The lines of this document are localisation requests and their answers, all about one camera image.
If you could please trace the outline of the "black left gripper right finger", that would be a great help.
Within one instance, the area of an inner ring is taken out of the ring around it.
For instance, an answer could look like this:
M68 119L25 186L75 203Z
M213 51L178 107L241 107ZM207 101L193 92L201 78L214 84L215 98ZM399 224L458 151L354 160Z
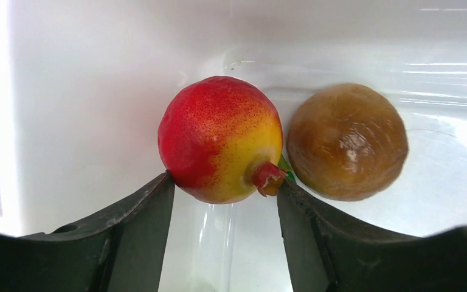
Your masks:
M430 237L393 232L290 179L277 208L294 291L467 291L467 226Z

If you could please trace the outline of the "red yellow toy pomegranate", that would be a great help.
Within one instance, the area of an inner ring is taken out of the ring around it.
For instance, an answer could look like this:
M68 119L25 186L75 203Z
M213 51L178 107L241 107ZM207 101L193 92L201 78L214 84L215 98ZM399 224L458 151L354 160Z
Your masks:
M283 130L274 104L254 85L213 76L182 89L157 131L159 155L175 184L209 204L275 196Z

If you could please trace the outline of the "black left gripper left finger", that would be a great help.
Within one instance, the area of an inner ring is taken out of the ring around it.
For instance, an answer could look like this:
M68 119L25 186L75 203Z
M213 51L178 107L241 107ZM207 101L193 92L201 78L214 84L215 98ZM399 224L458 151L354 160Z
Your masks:
M174 194L165 172L50 234L0 234L0 291L157 291Z

